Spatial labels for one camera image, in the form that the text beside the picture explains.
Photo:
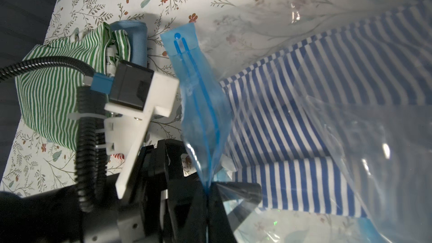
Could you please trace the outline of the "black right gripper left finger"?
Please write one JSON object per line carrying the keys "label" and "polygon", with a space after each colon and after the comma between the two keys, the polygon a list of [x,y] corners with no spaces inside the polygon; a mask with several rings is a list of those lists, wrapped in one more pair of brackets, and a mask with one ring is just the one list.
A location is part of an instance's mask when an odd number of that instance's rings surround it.
{"label": "black right gripper left finger", "polygon": [[164,214],[165,243],[205,243],[207,197],[200,183],[169,183]]}

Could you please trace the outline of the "blue garment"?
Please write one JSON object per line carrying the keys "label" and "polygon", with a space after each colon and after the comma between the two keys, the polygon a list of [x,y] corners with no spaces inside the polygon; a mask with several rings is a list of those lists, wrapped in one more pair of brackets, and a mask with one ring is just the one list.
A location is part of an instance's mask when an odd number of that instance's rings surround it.
{"label": "blue garment", "polygon": [[130,44],[129,62],[147,67],[147,26],[138,20],[122,20],[110,24],[112,30],[124,30]]}

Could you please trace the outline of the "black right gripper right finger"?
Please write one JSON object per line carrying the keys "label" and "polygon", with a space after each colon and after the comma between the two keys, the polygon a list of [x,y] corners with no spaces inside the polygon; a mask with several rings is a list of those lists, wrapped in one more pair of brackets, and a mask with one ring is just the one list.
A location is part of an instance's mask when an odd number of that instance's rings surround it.
{"label": "black right gripper right finger", "polygon": [[237,243],[216,183],[212,183],[207,202],[209,243]]}

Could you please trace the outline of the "navy white striped garment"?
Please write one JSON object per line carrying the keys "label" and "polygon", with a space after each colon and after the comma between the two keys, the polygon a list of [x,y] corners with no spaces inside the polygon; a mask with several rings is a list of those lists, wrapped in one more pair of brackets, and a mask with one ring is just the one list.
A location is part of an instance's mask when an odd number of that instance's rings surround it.
{"label": "navy white striped garment", "polygon": [[234,179],[264,209],[432,219],[432,0],[311,36],[223,83]]}

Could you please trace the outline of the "green white striped garment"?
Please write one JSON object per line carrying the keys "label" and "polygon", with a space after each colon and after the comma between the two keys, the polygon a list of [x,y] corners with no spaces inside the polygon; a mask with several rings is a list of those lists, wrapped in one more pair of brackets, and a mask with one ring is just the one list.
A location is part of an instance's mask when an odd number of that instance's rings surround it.
{"label": "green white striped garment", "polygon": [[[107,23],[90,31],[36,45],[25,59],[66,56],[81,60],[98,73],[113,76],[120,60],[131,55],[129,35],[124,29],[113,30]],[[21,118],[39,135],[66,147],[76,149],[78,125],[68,114],[77,111],[77,89],[83,75],[73,69],[53,67],[18,76]]]}

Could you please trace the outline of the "vacuum bag with navy striped garment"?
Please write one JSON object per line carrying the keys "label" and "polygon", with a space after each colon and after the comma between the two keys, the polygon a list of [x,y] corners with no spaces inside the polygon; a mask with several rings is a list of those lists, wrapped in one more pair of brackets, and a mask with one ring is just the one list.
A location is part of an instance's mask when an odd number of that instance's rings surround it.
{"label": "vacuum bag with navy striped garment", "polygon": [[243,243],[432,240],[432,0],[256,0],[161,35],[199,176]]}

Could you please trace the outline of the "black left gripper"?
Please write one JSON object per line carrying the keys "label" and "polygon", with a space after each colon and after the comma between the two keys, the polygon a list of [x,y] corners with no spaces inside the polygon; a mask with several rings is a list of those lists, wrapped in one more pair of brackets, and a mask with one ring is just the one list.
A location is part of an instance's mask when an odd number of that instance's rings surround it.
{"label": "black left gripper", "polygon": [[[143,147],[121,198],[115,186],[119,175],[108,176],[94,210],[82,214],[81,242],[178,242],[199,183],[196,173],[184,176],[185,155],[183,142],[175,139]],[[262,188],[257,183],[217,182],[216,186],[222,202],[237,202],[227,213],[232,230],[238,229],[262,201]]]}

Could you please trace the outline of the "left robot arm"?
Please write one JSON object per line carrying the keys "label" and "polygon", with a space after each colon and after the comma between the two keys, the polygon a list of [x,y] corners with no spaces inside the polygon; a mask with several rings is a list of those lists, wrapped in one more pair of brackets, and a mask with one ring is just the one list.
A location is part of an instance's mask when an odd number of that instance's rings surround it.
{"label": "left robot arm", "polygon": [[101,201],[85,213],[74,186],[20,198],[1,193],[3,243],[233,243],[235,230],[262,200],[257,183],[213,182],[183,174],[182,142],[143,147],[127,191],[117,197],[117,175]]}

